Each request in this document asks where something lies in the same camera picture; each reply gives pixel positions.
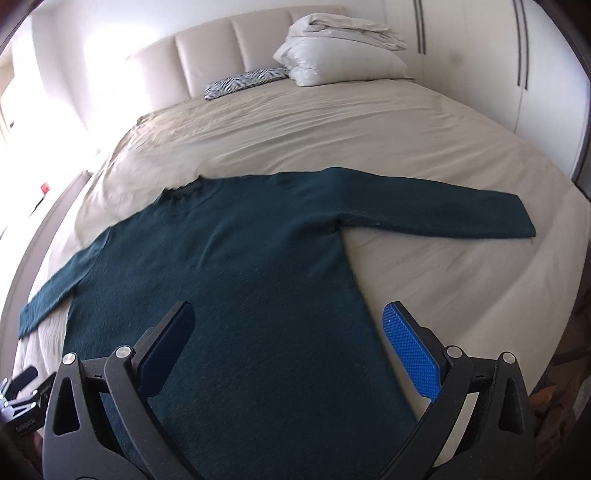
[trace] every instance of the upholstered headboard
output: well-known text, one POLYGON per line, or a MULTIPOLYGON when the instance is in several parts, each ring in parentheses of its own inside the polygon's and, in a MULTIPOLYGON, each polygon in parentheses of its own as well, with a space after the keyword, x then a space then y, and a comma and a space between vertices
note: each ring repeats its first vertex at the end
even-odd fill
POLYGON ((183 30, 129 58, 150 103, 159 110, 203 97, 211 82, 251 70, 276 67, 276 49, 290 25, 312 13, 346 15, 337 5, 273 8, 221 18, 183 30))

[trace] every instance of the sweater collar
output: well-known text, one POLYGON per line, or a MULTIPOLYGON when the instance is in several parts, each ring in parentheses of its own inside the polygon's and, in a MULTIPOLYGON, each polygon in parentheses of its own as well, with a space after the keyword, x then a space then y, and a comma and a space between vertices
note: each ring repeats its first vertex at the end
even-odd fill
POLYGON ((173 210, 189 210, 211 197, 221 185, 221 179, 198 176, 177 189, 164 189, 157 199, 159 205, 169 204, 173 210))

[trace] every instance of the dark green sweater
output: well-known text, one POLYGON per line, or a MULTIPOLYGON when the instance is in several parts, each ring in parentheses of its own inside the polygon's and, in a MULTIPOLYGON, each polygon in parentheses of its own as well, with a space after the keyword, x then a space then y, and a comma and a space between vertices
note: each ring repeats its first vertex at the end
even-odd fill
POLYGON ((150 404, 206 480, 372 479, 415 419, 343 225, 535 235, 507 193, 345 168, 200 177, 76 254, 23 309, 20 337, 73 293, 64 351, 106 356, 187 300, 197 326, 150 404))

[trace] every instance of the sweater sleeve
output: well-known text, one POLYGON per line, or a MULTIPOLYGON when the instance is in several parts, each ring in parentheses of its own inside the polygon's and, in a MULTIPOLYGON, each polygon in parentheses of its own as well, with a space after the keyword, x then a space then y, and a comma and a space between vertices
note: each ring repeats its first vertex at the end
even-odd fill
POLYGON ((88 275, 109 238, 109 230, 105 230, 87 248, 76 253, 25 305, 19 317, 19 339, 39 327, 43 319, 88 275))
POLYGON ((530 238, 517 195, 348 168, 302 174, 295 190, 343 225, 449 238, 530 238))

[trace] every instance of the textured rubber pad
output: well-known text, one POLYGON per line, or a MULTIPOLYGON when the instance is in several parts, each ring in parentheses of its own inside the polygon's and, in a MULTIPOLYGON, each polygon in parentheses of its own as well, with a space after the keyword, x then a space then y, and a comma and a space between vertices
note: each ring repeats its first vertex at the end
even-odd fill
POLYGON ((419 394, 435 401, 441 391, 439 366, 393 303, 384 309, 382 325, 419 394))

